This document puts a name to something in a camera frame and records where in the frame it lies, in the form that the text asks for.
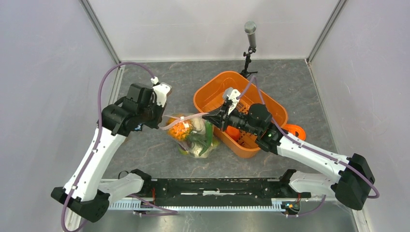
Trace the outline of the green toy cucumber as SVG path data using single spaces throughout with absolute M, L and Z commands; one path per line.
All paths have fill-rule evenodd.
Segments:
M 210 150 L 211 145 L 213 142 L 213 125 L 206 121 L 205 122 L 205 138 L 199 142 L 202 150 L 199 153 L 199 156 L 201 157 L 204 155 L 207 151 Z

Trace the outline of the clear dotted zip top bag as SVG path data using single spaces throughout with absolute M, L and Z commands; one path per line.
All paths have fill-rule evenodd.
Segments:
M 214 125 L 204 118 L 206 115 L 207 113 L 164 115 L 167 121 L 160 129 L 178 143 L 181 154 L 206 159 L 220 145 L 214 135 Z

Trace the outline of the orange toy pineapple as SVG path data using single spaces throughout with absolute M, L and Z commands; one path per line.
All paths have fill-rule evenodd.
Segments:
M 167 130 L 168 135 L 175 139 L 186 153 L 199 155 L 202 150 L 199 142 L 205 138 L 205 120 L 201 117 L 194 117 L 185 121 L 180 118 L 170 118 L 166 122 L 169 126 L 178 121 Z

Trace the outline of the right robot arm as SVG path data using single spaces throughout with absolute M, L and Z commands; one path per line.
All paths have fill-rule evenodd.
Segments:
M 251 105 L 245 114 L 231 110 L 227 101 L 220 108 L 206 113 L 204 119 L 221 131 L 231 126 L 253 134 L 261 150 L 296 160 L 320 172 L 323 175 L 322 185 L 314 187 L 310 181 L 303 186 L 314 190 L 323 188 L 351 209 L 362 210 L 367 199 L 380 196 L 365 157 L 357 153 L 348 157 L 306 143 L 282 129 L 263 104 Z

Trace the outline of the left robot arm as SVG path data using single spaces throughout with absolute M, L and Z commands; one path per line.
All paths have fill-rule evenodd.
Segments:
M 99 116 L 92 142 L 72 178 L 55 187 L 51 197 L 89 222 L 97 222 L 108 207 L 137 193 L 148 196 L 149 175 L 135 170 L 125 177 L 103 185 L 101 179 L 112 157 L 131 132 L 143 126 L 158 129 L 172 88 L 166 83 L 152 87 L 131 84 L 126 96 L 106 106 Z

